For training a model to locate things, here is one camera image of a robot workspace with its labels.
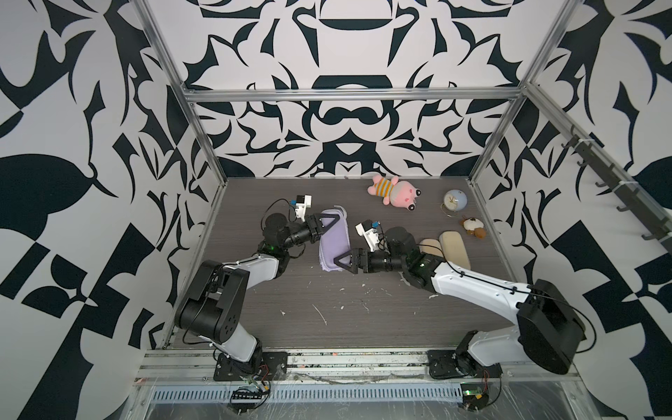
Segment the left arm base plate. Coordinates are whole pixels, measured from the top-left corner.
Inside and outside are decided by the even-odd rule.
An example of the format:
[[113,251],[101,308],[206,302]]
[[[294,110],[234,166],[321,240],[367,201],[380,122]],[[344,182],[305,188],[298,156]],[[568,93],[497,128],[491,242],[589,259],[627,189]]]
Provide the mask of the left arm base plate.
[[289,354],[286,352],[255,352],[248,362],[238,362],[225,353],[217,356],[213,379],[232,382],[243,378],[273,381],[285,376]]

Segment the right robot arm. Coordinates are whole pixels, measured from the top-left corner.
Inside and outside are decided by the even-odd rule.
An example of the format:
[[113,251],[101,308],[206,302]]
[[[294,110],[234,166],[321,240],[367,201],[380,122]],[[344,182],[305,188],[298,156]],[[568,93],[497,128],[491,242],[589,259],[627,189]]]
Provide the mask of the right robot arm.
[[515,283],[463,268],[419,246],[401,227],[385,234],[365,234],[373,242],[334,258],[356,274],[397,271],[410,286],[467,301],[510,322],[510,327],[468,332],[448,357],[448,377],[477,376],[490,367],[532,362],[556,375],[572,366],[590,323],[545,280]]

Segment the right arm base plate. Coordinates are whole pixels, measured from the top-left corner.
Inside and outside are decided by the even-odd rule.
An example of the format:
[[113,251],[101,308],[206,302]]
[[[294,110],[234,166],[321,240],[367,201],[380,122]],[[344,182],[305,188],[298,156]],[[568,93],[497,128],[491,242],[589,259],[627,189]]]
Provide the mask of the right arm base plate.
[[502,366],[499,363],[484,367],[468,353],[458,353],[455,350],[429,350],[426,354],[429,375],[435,380],[496,379],[502,376]]

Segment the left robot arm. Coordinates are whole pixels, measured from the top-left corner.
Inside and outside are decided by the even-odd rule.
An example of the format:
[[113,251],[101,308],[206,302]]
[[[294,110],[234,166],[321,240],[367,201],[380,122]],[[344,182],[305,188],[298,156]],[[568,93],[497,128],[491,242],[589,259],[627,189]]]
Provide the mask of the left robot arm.
[[241,324],[243,303],[249,288],[281,277],[292,256],[290,250],[310,243],[326,245],[334,239],[337,225],[346,216],[340,209],[325,210],[290,222],[281,213],[266,218],[264,239],[257,253],[235,262],[202,262],[174,317],[184,334],[201,338],[231,362],[250,373],[262,360],[261,341]]

